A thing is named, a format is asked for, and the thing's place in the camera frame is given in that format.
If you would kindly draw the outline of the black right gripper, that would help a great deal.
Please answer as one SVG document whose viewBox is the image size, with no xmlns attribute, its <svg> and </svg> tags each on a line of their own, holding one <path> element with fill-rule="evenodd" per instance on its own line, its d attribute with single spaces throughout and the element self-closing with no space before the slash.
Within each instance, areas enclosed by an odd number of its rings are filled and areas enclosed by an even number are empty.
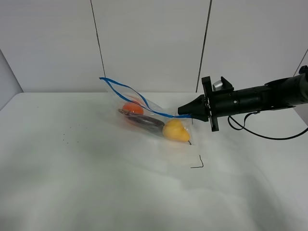
<svg viewBox="0 0 308 231">
<path fill-rule="evenodd" d="M 227 99 L 234 91 L 233 85 L 227 79 L 220 77 L 220 80 L 223 82 L 223 89 L 213 91 L 210 76 L 203 77 L 204 95 L 199 95 L 190 103 L 179 107 L 178 115 L 189 115 L 192 119 L 203 122 L 207 122 L 209 118 L 212 132 L 219 131 L 217 103 L 219 99 Z"/>
</svg>

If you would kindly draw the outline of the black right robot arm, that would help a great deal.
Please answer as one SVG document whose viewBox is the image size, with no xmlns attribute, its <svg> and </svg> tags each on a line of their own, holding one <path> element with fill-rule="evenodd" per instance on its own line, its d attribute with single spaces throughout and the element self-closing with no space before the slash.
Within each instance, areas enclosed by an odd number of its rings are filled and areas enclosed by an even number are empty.
<svg viewBox="0 0 308 231">
<path fill-rule="evenodd" d="M 204 93 L 178 108 L 179 115 L 210 122 L 212 131 L 218 131 L 218 118 L 237 114 L 280 110 L 308 102 L 308 67 L 299 74 L 271 81 L 262 86 L 234 90 L 224 77 L 215 83 L 202 78 Z"/>
</svg>

